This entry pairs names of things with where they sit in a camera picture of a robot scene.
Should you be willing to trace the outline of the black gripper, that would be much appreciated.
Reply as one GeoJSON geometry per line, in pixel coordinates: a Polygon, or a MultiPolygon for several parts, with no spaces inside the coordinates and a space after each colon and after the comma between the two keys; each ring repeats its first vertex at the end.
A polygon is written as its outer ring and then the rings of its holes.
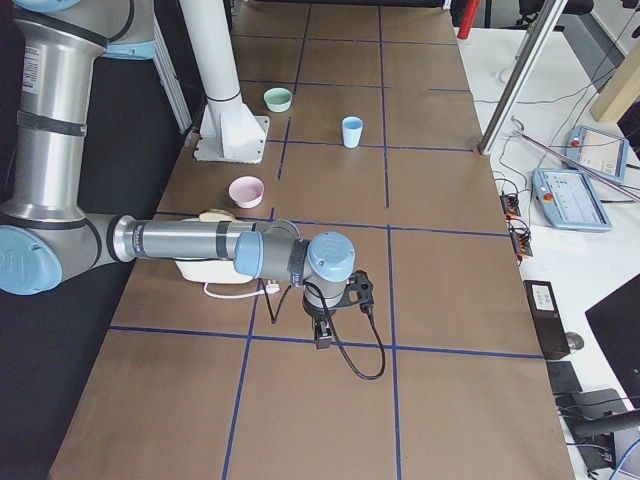
{"type": "Polygon", "coordinates": [[[330,322],[336,310],[324,308],[322,305],[316,306],[306,296],[303,297],[303,309],[311,318],[316,348],[328,349],[334,338],[330,322]]]}

